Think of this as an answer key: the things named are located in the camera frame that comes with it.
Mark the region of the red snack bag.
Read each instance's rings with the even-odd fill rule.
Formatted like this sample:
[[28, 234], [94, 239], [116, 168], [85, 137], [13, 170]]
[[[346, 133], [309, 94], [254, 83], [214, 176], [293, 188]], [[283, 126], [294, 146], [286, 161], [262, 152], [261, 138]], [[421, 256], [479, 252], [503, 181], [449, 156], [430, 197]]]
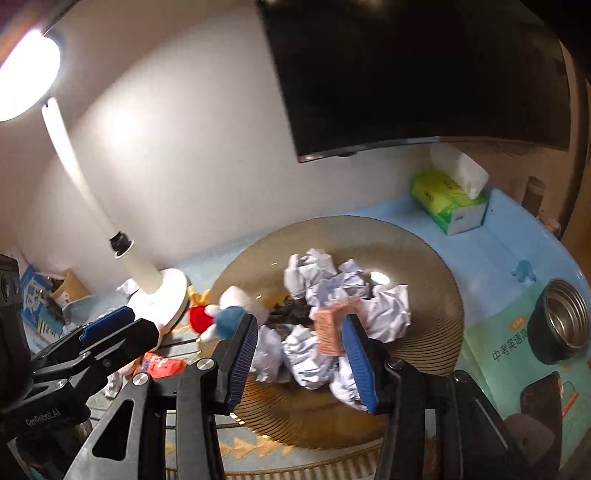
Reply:
[[187, 363], [183, 359], [161, 357], [147, 352], [143, 355], [134, 373], [147, 373], [153, 379], [165, 378], [181, 374]]

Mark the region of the white blue plush toy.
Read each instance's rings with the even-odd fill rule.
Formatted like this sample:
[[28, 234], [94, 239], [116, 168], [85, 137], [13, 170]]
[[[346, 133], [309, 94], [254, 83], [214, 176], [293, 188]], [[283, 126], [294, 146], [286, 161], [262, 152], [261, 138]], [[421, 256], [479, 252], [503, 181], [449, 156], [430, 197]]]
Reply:
[[202, 342], [231, 338], [242, 317], [249, 314], [262, 326], [269, 319], [270, 312], [259, 302], [237, 286], [228, 287], [221, 294], [218, 303], [211, 300], [211, 290], [197, 292], [192, 286], [187, 289], [189, 296], [188, 324]]

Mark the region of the lined paper ball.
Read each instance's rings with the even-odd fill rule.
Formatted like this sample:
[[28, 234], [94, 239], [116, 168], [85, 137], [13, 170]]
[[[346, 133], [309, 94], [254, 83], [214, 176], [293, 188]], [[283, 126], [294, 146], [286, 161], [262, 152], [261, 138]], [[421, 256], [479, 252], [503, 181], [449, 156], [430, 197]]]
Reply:
[[338, 358], [322, 354], [315, 331], [297, 325], [283, 340], [283, 357], [298, 385], [317, 390], [329, 383]]

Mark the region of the pink capybara notebook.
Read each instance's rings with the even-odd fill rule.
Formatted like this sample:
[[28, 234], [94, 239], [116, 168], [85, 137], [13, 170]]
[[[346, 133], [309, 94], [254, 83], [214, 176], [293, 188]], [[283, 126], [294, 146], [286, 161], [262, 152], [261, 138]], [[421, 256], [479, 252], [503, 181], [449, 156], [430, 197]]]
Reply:
[[315, 333], [318, 335], [318, 350], [323, 355], [339, 356], [344, 353], [341, 340], [342, 321], [349, 314], [363, 318], [362, 301], [359, 298], [342, 300], [315, 311], [314, 323]]

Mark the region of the large paper ball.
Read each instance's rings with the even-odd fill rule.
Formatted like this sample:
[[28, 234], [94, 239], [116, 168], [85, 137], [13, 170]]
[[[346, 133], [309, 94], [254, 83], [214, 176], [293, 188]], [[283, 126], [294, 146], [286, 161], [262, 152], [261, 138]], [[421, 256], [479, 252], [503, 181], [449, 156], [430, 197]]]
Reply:
[[408, 286], [393, 288], [377, 285], [373, 297], [362, 301], [367, 335], [383, 343], [403, 338], [411, 326]]

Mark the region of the tan pen holder box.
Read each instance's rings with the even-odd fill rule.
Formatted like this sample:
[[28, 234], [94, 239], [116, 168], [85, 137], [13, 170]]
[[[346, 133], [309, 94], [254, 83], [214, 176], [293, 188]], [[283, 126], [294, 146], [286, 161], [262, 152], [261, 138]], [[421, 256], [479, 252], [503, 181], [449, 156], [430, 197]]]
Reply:
[[49, 297], [61, 308], [90, 295], [89, 291], [71, 269], [64, 270], [61, 277], [62, 280], [57, 288], [49, 293]]

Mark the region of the crumpled paper basket front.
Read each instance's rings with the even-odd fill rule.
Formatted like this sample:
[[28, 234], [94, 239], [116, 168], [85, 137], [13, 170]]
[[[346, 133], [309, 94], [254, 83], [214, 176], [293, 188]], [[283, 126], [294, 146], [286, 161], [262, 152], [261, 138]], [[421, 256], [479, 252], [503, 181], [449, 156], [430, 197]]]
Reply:
[[266, 325], [259, 328], [256, 351], [252, 357], [250, 371], [257, 382], [273, 383], [280, 375], [283, 366], [283, 342], [276, 330]]

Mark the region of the crumpled paper at mat corner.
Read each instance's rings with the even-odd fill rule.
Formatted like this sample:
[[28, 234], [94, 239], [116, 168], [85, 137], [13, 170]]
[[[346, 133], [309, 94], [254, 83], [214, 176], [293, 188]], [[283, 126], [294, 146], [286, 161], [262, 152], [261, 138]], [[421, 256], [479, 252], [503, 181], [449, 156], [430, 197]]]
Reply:
[[126, 300], [130, 299], [140, 289], [133, 278], [127, 279], [116, 288], [116, 292]]

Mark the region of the patterned blue woven mat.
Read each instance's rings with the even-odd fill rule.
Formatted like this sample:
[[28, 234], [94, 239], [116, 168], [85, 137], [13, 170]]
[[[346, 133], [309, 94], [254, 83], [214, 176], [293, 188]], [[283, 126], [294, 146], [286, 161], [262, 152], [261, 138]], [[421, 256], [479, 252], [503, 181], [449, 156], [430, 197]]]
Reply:
[[238, 409], [215, 418], [229, 479], [363, 479], [378, 465], [384, 421], [329, 388], [250, 380]]

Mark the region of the green english textbook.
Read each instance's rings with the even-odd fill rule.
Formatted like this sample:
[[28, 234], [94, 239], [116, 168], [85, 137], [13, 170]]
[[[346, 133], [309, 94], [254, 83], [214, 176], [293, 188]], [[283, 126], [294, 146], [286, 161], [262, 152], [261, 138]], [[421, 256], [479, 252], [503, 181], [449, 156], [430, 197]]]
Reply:
[[587, 354], [555, 365], [540, 362], [531, 350], [527, 325], [543, 286], [534, 283], [488, 317], [470, 316], [462, 353], [468, 371], [502, 418], [520, 411], [526, 386], [556, 372], [560, 376], [564, 468], [590, 429], [590, 367]]

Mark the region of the brown woven basket tray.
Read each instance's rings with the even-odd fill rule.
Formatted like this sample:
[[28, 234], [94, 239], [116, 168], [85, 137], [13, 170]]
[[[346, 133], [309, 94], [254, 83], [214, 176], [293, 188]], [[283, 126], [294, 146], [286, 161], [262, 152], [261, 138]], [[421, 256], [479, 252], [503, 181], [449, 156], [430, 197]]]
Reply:
[[[354, 259], [366, 271], [388, 275], [409, 288], [412, 324], [390, 344], [394, 357], [418, 370], [450, 374], [464, 332], [464, 305], [457, 282], [439, 254], [417, 235], [386, 221], [358, 216], [311, 219], [281, 228], [249, 246], [214, 282], [218, 301], [229, 286], [259, 297], [271, 308], [283, 301], [283, 270], [294, 253], [320, 248], [335, 263]], [[329, 388], [307, 390], [249, 378], [235, 415], [256, 433], [311, 449], [353, 447], [383, 436], [386, 419], [339, 402]]]

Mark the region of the black phone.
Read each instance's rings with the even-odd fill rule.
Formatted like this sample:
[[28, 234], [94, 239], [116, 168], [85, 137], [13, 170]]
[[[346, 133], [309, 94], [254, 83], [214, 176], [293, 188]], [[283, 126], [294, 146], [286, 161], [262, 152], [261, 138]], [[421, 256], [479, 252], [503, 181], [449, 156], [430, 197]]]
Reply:
[[520, 395], [521, 412], [504, 421], [528, 465], [554, 478], [562, 453], [562, 405], [560, 376], [553, 371], [528, 385]]

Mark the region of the steel thermos cup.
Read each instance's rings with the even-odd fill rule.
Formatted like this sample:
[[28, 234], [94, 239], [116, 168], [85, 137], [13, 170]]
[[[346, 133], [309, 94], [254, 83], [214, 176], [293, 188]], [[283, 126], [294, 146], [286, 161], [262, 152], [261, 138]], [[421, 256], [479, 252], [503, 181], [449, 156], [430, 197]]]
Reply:
[[552, 279], [536, 301], [527, 325], [535, 357], [546, 365], [582, 352], [590, 339], [590, 312], [583, 296], [568, 281]]

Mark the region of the green tissue box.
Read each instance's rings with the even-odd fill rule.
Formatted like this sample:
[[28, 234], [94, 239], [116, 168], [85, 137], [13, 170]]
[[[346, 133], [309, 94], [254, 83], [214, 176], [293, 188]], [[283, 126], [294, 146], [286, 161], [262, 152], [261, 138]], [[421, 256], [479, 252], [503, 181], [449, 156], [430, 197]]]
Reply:
[[412, 196], [448, 236], [480, 227], [488, 172], [448, 143], [432, 144], [430, 158], [431, 167], [412, 179]]

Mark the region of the black monitor screen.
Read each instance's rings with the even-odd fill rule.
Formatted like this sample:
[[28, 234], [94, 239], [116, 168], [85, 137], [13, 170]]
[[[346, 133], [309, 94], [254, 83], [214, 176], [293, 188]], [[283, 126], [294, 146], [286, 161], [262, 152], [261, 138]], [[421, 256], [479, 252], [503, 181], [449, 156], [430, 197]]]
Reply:
[[301, 161], [439, 140], [567, 149], [556, 36], [519, 1], [260, 1]]

